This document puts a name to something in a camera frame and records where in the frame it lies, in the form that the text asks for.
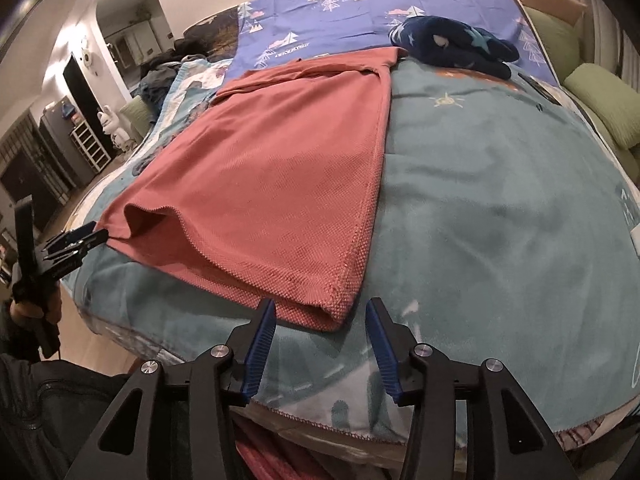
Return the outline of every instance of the teal blanket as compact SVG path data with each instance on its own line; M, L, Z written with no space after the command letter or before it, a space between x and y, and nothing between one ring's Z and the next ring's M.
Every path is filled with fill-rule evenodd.
M392 83L360 298L336 333L279 325L256 401L404 442L411 411L385 395L365 334L371 296L452 359L504 361L553 430L631 400L640 263L625 211L636 206L591 133L517 76L506 84L408 59ZM67 283L87 316L183 359L252 313L105 246ZM465 424L459 416L460 439Z

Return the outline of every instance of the red blanket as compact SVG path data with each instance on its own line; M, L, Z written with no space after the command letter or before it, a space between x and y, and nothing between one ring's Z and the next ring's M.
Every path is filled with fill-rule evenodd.
M336 330L362 283L399 49L247 72L105 210L109 245L278 318Z

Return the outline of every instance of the metal screw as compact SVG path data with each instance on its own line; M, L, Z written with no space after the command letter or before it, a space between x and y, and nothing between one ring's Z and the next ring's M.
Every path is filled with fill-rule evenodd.
M414 352L420 357L429 357L431 354L433 354L433 348L431 348L429 345L420 343L419 345L416 345L414 347Z
M155 361L147 361L146 363L142 364L140 370L142 370L143 374L152 374L153 372L158 370L158 363L156 363Z
M226 345L217 345L211 349L213 357L224 357L229 353L229 347Z
M499 372L504 368L504 365L498 359L487 359L485 364L486 369L490 372Z

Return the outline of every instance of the bed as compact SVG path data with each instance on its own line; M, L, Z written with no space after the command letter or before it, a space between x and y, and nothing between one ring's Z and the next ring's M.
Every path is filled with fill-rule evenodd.
M310 449L399 468L412 413L384 394L364 331L364 304L381 296L394 320L451 358L505 361L562 446L573 449L638 404L640 264L628 231L640 196L558 88L517 0L241 4L234 58L183 65L154 129L87 194L67 226L98 219L198 120L223 80L299 57L385 46L391 27L423 14L511 40L521 54L513 77L499 82L411 59L398 65L360 297L337 332L278 327L260 392L243 415ZM432 114L445 108L464 116L448 119L445 128L432 126ZM64 285L94 332L168 364L224 341L252 313L107 246L93 250ZM463 409L456 432L461 460Z

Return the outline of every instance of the dark sleeve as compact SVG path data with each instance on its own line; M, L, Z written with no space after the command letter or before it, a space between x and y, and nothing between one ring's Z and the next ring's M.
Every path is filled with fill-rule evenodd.
M0 354L9 354L16 359L37 363L40 361L38 340L14 323L9 314L11 300L0 303Z

